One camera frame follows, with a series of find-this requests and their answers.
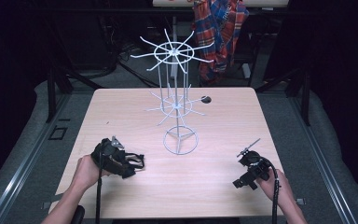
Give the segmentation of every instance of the plaid shirt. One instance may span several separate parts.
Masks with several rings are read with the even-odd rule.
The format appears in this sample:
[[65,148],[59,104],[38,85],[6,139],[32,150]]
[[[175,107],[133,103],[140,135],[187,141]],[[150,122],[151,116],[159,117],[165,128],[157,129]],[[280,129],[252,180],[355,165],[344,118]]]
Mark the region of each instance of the plaid shirt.
[[233,62],[241,26],[249,15],[241,0],[195,0],[195,32],[200,56],[212,63],[200,63],[201,84],[217,82],[227,63]]

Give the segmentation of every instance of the table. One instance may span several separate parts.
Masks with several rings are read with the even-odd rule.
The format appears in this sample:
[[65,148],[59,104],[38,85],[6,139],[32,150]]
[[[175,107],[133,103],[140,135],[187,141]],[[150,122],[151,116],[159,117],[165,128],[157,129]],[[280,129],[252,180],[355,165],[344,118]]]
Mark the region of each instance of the table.
[[[287,7],[289,0],[244,0],[247,7]],[[193,7],[187,0],[153,0],[154,7]]]
[[[246,173],[237,158],[256,139],[251,150],[282,170],[269,128],[251,88],[194,88],[189,98],[208,95],[185,116],[199,143],[186,155],[175,155],[162,143],[176,120],[166,119],[159,107],[159,89],[100,89],[94,92],[57,194],[70,185],[76,162],[90,154],[103,138],[115,135],[128,152],[145,154],[145,169],[136,175],[103,177],[101,218],[246,217],[271,216],[272,202],[262,189],[232,184]],[[96,189],[86,191],[80,204],[85,218],[95,217]]]

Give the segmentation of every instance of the white wire rack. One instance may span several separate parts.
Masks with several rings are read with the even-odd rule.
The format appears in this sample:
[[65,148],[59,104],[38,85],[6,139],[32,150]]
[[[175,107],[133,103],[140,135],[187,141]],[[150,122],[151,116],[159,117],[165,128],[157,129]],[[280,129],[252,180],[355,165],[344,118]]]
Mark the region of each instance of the white wire rack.
[[[191,88],[191,85],[188,85],[188,63],[191,60],[198,60],[201,62],[211,63],[212,61],[203,60],[195,57],[196,49],[204,49],[209,48],[211,45],[192,48],[186,42],[191,38],[194,32],[184,41],[171,41],[167,31],[164,30],[165,35],[167,37],[167,42],[164,42],[160,45],[156,45],[151,43],[141,37],[141,39],[155,47],[152,53],[146,53],[142,55],[131,55],[132,58],[142,58],[147,56],[154,56],[157,60],[157,63],[151,67],[146,69],[146,71],[153,71],[154,69],[158,69],[158,81],[159,81],[159,96],[153,92],[152,95],[159,98],[160,106],[158,108],[148,109],[150,110],[161,110],[165,115],[165,118],[158,124],[162,124],[167,118],[176,119],[176,125],[171,127],[164,135],[163,144],[164,146],[173,154],[176,155],[184,155],[193,151],[199,142],[199,138],[197,133],[186,125],[184,116],[193,112],[200,115],[204,115],[200,112],[193,110],[193,103],[198,100],[189,100],[188,92]],[[161,66],[165,65],[165,75],[167,80],[167,92],[163,92],[162,83],[161,83],[161,73],[163,73],[164,69],[161,69]],[[180,67],[183,73],[183,91],[182,93],[178,93],[178,67]],[[174,80],[174,88],[171,88],[169,83],[169,76],[173,77]],[[186,142],[192,141],[190,144],[187,143],[186,147],[183,147],[184,141]]]

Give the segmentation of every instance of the gray carpet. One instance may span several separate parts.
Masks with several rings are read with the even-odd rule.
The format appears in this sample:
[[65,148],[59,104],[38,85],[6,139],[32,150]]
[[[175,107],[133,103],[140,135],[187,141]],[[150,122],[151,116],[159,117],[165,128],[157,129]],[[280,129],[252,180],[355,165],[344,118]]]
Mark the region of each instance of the gray carpet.
[[[269,44],[262,48],[256,68],[254,87],[262,85],[261,78],[268,60],[269,50]],[[157,82],[155,77],[151,77],[145,72],[145,69],[150,67],[149,59],[129,60],[123,61],[123,63]],[[190,74],[197,74],[197,66],[191,64],[190,67],[192,69]],[[246,81],[241,79],[241,71],[237,71],[236,68],[231,71],[230,75],[234,78],[226,79],[220,85],[244,86]],[[145,87],[137,77],[130,75],[120,66],[112,74],[93,80],[108,88]],[[47,84],[42,83],[35,89],[38,94],[38,102],[34,113],[0,172],[0,200],[5,193],[5,188],[9,185],[12,177],[16,175],[17,169],[21,167],[30,150],[35,147],[40,147],[41,150],[35,156],[32,172],[24,178],[26,181],[21,186],[20,192],[14,195],[13,204],[7,206],[7,213],[2,215],[1,222],[40,223],[47,215],[48,209],[40,209],[41,203],[49,201],[56,191],[92,96],[92,90],[83,83],[74,79],[72,83],[76,90],[71,95],[58,95],[58,99],[60,99],[59,113],[49,125],[45,123],[48,114]],[[197,76],[191,76],[190,83],[193,87],[197,87]],[[340,159],[337,137],[318,97],[314,94],[311,95],[311,126],[305,129],[302,120],[297,115],[297,100],[284,96],[282,92],[284,86],[283,83],[282,86],[279,85],[267,93],[260,93],[258,98],[294,193],[297,198],[306,199],[307,204],[301,205],[301,208],[307,221],[315,224],[345,223],[332,199],[330,189],[325,184],[326,180],[318,169],[317,158],[312,153],[314,146],[307,133],[312,132],[358,223],[358,186]],[[54,127],[66,128],[62,140],[48,140]],[[270,217],[241,218],[241,223],[270,223],[270,221]],[[112,220],[104,220],[102,223],[111,222]],[[85,223],[93,223],[93,220],[85,220]],[[279,223],[284,223],[284,218],[280,217]]]

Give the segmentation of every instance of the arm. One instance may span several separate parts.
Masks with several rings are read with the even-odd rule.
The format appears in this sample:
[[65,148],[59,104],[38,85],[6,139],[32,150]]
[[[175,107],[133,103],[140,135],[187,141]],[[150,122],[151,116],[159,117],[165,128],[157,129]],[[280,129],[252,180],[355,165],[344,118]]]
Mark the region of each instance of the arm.
[[[287,223],[306,224],[307,221],[301,209],[298,207],[295,198],[293,197],[292,188],[289,181],[280,170],[277,170],[277,174],[280,181],[278,206],[282,209]],[[257,178],[257,183],[260,188],[266,193],[266,195],[272,200],[274,191],[274,173],[272,169],[269,169],[269,180],[264,181],[261,178]]]
[[84,192],[93,186],[99,177],[99,169],[90,155],[80,158],[71,185],[42,223],[70,223]]

